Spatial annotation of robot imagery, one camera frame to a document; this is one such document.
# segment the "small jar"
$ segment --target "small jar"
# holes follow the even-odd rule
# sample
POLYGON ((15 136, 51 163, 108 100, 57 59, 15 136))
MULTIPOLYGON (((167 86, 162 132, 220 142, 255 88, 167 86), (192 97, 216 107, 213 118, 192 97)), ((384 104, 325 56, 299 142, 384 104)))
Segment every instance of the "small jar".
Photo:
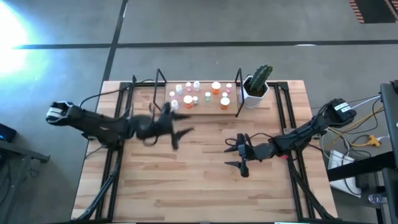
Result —
POLYGON ((173 110, 178 110, 178 102, 177 102, 177 100, 172 100, 171 104, 172 104, 172 109, 173 110))
POLYGON ((187 82, 187 83, 185 84, 185 89, 187 89, 188 92, 191 92, 191 90, 192 90, 192 84, 191 84, 190 82, 187 82))
POLYGON ((232 88, 232 84, 228 83, 226 85, 226 91, 225 92, 230 93, 231 92, 231 88, 232 88))
POLYGON ((170 91, 169 96, 170 96, 170 100, 175 100, 175 92, 174 91, 170 91))
POLYGON ((221 109, 222 110, 227 110, 228 109, 229 99, 227 97, 222 97, 220 103, 221 103, 221 109))
POLYGON ((193 104, 194 104, 194 105, 197 105, 197 104, 199 103, 199 102, 198 102, 199 99, 198 99, 197 96, 193 96, 193 97, 192 97, 192 100, 193 100, 193 104))
POLYGON ((206 93, 205 93, 205 100, 206 100, 206 102, 210 102, 210 97, 211 97, 211 93, 210 93, 210 92, 206 92, 206 93))
POLYGON ((199 81, 194 81, 194 82, 193 82, 193 90, 194 90, 194 91, 199 91, 199 90, 200 90, 200 83, 199 83, 199 81))
POLYGON ((180 84, 175 86, 175 91, 177 92, 178 95, 182 94, 182 86, 180 84))
POLYGON ((184 96, 184 104, 187 109, 192 108, 193 106, 192 96, 190 95, 184 96))
POLYGON ((211 88, 213 89, 213 94, 217 95, 220 93, 221 84, 219 82, 213 82, 211 88))

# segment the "bottle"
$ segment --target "bottle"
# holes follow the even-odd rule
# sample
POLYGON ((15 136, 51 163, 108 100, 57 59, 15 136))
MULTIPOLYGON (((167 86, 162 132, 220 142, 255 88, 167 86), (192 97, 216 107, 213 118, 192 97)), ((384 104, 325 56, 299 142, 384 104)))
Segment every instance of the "bottle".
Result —
POLYGON ((198 97, 197 96, 194 96, 194 97, 192 97, 192 100, 193 100, 193 104, 194 105, 197 105, 198 104, 198 97))
POLYGON ((200 83, 199 83, 199 81, 194 81, 194 82, 193 82, 193 90, 194 90, 194 91, 199 91, 199 90, 200 90, 200 83))
POLYGON ((187 89, 188 92, 191 92, 191 90, 192 90, 192 84, 191 84, 190 82, 187 82, 187 83, 185 84, 185 88, 187 89))
POLYGON ((217 95, 220 92, 221 84, 219 82, 213 82, 211 88, 213 89, 213 94, 217 95))
POLYGON ((175 86, 175 91, 177 92, 178 95, 182 94, 182 86, 180 84, 175 86))
POLYGON ((383 196, 381 194, 370 194, 368 196, 368 199, 371 203, 374 204, 381 204, 384 203, 384 199, 383 196))
POLYGON ((210 93, 210 92, 206 92, 206 93, 205 93, 205 100, 206 100, 206 102, 210 102, 210 96, 211 96, 211 93, 210 93))
POLYGON ((190 95, 184 96, 184 103, 185 103, 185 107, 187 109, 190 109, 193 106, 192 96, 190 96, 190 95))
POLYGON ((169 96, 170 96, 170 100, 175 100, 175 92, 174 91, 170 91, 169 96))
POLYGON ((228 109, 229 99, 227 97, 222 97, 220 103, 221 103, 221 109, 222 110, 227 110, 228 109))
POLYGON ((172 109, 173 110, 178 110, 178 102, 177 102, 177 100, 172 100, 171 104, 172 104, 172 109))
POLYGON ((226 91, 225 92, 230 93, 231 92, 231 88, 232 88, 232 84, 228 83, 226 85, 226 91))

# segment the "white pot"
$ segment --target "white pot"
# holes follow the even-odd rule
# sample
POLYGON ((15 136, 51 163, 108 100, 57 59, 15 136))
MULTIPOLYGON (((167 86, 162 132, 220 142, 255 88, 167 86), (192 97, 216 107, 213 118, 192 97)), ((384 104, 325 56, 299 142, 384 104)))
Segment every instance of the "white pot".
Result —
MULTIPOLYGON (((248 82, 248 79, 249 78, 253 78, 253 76, 252 75, 248 75, 247 77, 246 77, 246 79, 243 81, 243 84, 245 84, 246 82, 248 82)), ((251 96, 251 95, 249 95, 247 92, 246 92, 246 90, 244 89, 244 87, 243 87, 243 97, 244 97, 244 105, 245 105, 245 107, 247 107, 247 108, 254 108, 254 107, 256 107, 256 106, 258 106, 259 104, 260 104, 260 102, 261 102, 261 100, 265 97, 265 95, 268 93, 268 90, 269 90, 269 86, 268 86, 268 84, 265 82, 264 83, 265 85, 266 85, 266 92, 262 95, 262 97, 258 97, 258 96, 251 96)), ((239 97, 239 100, 240 100, 240 102, 242 103, 242 91, 240 90, 239 91, 239 95, 240 95, 240 97, 239 97)))

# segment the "wooden tray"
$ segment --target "wooden tray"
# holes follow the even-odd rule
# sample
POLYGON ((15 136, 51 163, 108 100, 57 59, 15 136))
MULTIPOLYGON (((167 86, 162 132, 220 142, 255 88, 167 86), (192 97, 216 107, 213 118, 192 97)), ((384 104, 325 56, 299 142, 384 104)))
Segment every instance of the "wooden tray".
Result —
POLYGON ((171 101, 169 93, 171 91, 175 92, 175 86, 180 84, 183 86, 183 93, 181 95, 175 94, 175 99, 178 101, 178 113, 181 114, 208 114, 208 115, 215 115, 215 114, 225 114, 225 115, 235 115, 238 112, 238 95, 236 94, 236 84, 233 82, 220 82, 221 88, 220 93, 217 95, 213 95, 213 90, 211 88, 211 84, 213 82, 200 82, 200 91, 196 92, 192 91, 188 92, 185 89, 186 82, 167 82, 165 84, 165 101, 171 101), (221 109, 220 100, 222 98, 222 93, 226 91, 226 84, 232 84, 232 88, 230 93, 228 93, 228 98, 230 100, 229 106, 227 110, 221 109), (210 102, 206 102, 205 100, 205 93, 210 92, 210 102), (184 105, 183 98, 186 95, 197 96, 199 103, 195 105, 193 108, 187 109, 184 105))

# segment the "white cap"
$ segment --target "white cap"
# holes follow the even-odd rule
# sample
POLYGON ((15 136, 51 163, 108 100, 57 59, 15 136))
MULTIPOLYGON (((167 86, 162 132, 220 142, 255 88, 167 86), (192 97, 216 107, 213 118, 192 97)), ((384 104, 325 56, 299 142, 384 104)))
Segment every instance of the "white cap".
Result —
POLYGON ((192 103, 192 96, 190 95, 184 96, 184 103, 192 103))
POLYGON ((221 84, 219 83, 219 82, 213 82, 212 84, 211 84, 211 87, 213 88, 213 89, 219 89, 219 88, 221 88, 221 84))
POLYGON ((226 98, 226 97, 222 97, 221 104, 224 105, 224 106, 228 106, 229 105, 229 99, 226 98))
POLYGON ((172 107, 176 107, 176 106, 178 106, 177 100, 172 100, 172 107))

